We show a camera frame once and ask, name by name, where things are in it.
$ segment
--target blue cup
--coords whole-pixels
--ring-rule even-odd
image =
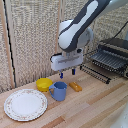
[[[66,96],[67,84],[64,82],[56,82],[49,87],[51,96],[57,101],[63,101]]]

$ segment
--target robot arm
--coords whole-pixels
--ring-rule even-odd
[[[127,2],[127,0],[89,0],[74,20],[67,27],[64,26],[65,28],[60,32],[58,40],[60,48],[67,53],[77,49],[80,45],[78,43],[80,35],[96,17],[125,5]]]
[[[60,23],[58,44],[64,51],[51,57],[54,71],[77,66],[83,62],[83,50],[93,40],[93,31],[88,26],[99,16],[119,8],[128,0],[89,0],[74,20]]]

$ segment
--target yellow bowl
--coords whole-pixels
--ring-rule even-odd
[[[41,92],[49,91],[49,86],[51,86],[52,84],[52,80],[48,78],[40,78],[36,81],[37,88]]]

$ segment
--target wooden table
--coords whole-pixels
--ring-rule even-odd
[[[71,70],[49,77],[53,82],[77,82],[81,92],[67,87],[66,99],[55,101],[49,92],[45,92],[48,108],[39,118],[29,122],[10,119],[4,112],[4,102],[13,92],[20,89],[36,89],[36,83],[13,89],[0,94],[0,128],[109,128],[123,111],[128,101],[128,79],[117,78],[109,85],[77,69],[76,75]]]

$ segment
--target white plate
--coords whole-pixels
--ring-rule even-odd
[[[47,108],[45,95],[37,90],[23,89],[11,94],[4,103],[5,113],[18,121],[29,121],[41,116]]]

